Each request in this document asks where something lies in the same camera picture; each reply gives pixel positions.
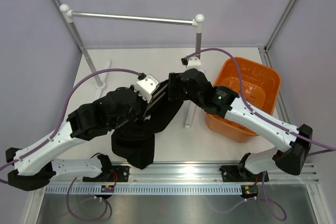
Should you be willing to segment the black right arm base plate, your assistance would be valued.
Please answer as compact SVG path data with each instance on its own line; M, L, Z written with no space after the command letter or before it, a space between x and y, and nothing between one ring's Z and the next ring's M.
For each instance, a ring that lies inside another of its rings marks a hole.
M262 182L263 172L255 175L245 170L239 171L237 165L222 165L219 168L223 182Z

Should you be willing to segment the black shorts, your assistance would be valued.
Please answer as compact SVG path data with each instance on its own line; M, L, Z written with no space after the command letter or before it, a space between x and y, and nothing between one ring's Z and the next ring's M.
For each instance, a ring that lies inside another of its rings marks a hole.
M154 161L155 134L173 120L183 101L170 101L148 120L127 122L111 135L112 152L125 158L132 166L144 169Z

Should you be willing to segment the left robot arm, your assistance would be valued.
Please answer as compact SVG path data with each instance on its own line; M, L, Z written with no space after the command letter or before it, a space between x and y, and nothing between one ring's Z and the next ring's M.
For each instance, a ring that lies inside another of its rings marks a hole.
M6 161L14 166L7 174L12 187L33 191L53 180L82 177L84 182L108 181L114 168L108 155L88 159L59 159L65 151L96 137L107 135L128 122L145 119L149 109L165 96L167 82L120 87L81 105L59 128L24 148L6 150Z

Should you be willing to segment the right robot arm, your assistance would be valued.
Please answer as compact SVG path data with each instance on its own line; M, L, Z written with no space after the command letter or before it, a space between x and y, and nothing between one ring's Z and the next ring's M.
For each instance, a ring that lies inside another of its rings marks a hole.
M274 147L259 153L246 153L237 165L236 174L243 181L255 180L269 170L298 176L310 151L312 128L300 127L273 118L250 105L241 94L224 86L212 86L205 75L189 69L170 73L168 94L170 100L190 100L210 115L240 124Z

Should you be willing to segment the white metal clothes rack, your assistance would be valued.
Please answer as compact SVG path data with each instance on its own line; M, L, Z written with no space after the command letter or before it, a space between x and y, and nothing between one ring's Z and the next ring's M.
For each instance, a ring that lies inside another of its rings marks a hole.
M59 7L60 12L62 13L65 21L69 25L70 31L74 36L75 42L79 46L82 55L85 58L85 61L90 69L90 71L96 72L96 68L93 64L93 61L84 46L82 39L79 35L77 27L74 22L74 17L78 18L98 18L98 19L109 19L109 20L122 20L128 22L143 22L143 23L157 23L157 24L169 24L169 25L181 25L181 26L191 26L195 28L195 52L200 51L202 45L202 33L205 17L203 14L197 14L192 20L184 19L169 19L169 18L153 18L153 17L141 17L141 16L126 16L126 15L114 15L114 14L98 14L98 13L87 13L87 12L78 12L66 4L61 4ZM197 54L195 57L200 59L201 55ZM99 74L94 77L96 82L96 92L94 98L101 98L103 91L107 88L107 73ZM190 128L192 125L193 117L195 114L196 105L190 103L188 113L184 122L185 128Z

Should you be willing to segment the orange plastic basket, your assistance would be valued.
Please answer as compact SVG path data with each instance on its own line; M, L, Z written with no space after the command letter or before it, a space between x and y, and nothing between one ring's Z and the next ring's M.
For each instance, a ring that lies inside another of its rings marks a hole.
M235 59L240 67L247 102L272 115L281 87L280 75L272 68L254 61L241 57ZM225 61L214 85L225 86L240 93L238 72L232 59ZM257 133L238 123L210 114L205 115L205 123L211 131L238 143L248 142L258 136Z

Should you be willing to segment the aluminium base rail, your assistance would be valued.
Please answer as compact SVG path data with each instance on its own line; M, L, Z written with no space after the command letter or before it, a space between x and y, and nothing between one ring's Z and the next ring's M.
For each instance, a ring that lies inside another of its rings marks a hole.
M121 173L128 184L219 184L224 174L219 169L222 163L153 163L145 169L129 166ZM300 175L286 174L281 170L267 172L271 184L318 184L319 179L312 164L303 166Z

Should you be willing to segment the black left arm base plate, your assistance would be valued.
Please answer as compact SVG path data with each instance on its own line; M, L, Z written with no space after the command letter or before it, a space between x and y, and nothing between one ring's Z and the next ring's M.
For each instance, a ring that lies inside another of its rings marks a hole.
M130 166L126 165L113 165L111 173L101 173L95 178L83 177L82 181L85 183L95 182L114 182L114 179L121 183L126 183L129 180Z

